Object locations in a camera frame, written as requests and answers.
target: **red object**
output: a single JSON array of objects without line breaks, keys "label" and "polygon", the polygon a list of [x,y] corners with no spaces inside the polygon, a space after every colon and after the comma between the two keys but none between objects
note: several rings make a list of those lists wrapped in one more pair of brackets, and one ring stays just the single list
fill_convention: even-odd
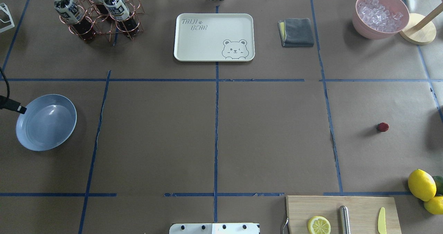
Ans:
[{"label": "red object", "polygon": [[386,132],[388,129],[389,125],[386,122],[382,122],[377,125],[377,130],[380,132]]}]

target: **blue bowl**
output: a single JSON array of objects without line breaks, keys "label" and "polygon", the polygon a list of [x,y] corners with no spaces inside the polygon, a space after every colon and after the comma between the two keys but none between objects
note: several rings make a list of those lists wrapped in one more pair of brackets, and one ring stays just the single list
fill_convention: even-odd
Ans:
[{"label": "blue bowl", "polygon": [[19,142],[32,151],[53,149],[65,142],[74,131],[77,112],[66,97],[49,94],[26,106],[16,125]]}]

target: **lime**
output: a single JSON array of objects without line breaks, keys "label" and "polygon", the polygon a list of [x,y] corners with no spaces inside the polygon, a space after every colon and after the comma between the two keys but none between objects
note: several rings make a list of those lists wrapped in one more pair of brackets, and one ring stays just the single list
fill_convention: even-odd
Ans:
[{"label": "lime", "polygon": [[409,175],[408,187],[411,193],[422,201],[432,199],[437,193],[437,186],[432,176],[420,169]]},{"label": "lime", "polygon": [[443,195],[443,177],[442,176],[432,176],[437,186],[437,193]]},{"label": "lime", "polygon": [[331,224],[321,216],[314,216],[309,219],[307,229],[310,234],[329,234],[331,232]]},{"label": "lime", "polygon": [[435,196],[426,201],[424,208],[432,214],[443,214],[443,196]]}]

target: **ice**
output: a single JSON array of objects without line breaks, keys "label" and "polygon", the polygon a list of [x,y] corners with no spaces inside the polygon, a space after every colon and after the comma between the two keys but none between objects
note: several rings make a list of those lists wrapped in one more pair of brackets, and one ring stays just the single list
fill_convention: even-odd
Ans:
[{"label": "ice", "polygon": [[380,32],[396,32],[403,17],[401,12],[390,12],[379,0],[360,2],[357,12],[365,24]]}]

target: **pink bowl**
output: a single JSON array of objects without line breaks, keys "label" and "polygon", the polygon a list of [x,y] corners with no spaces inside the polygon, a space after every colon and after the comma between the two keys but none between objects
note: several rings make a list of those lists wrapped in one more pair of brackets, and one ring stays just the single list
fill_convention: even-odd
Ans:
[{"label": "pink bowl", "polygon": [[401,12],[403,14],[403,18],[401,18],[401,25],[398,27],[398,30],[395,32],[381,32],[376,29],[372,29],[367,24],[365,24],[358,14],[358,4],[360,2],[364,2],[364,0],[357,0],[355,3],[354,12],[352,15],[352,24],[358,33],[363,37],[367,37],[369,39],[383,39],[390,37],[394,34],[397,34],[401,30],[405,28],[405,26],[409,22],[409,10],[406,7],[405,3],[401,0],[379,0],[380,4],[384,5],[391,13]]}]

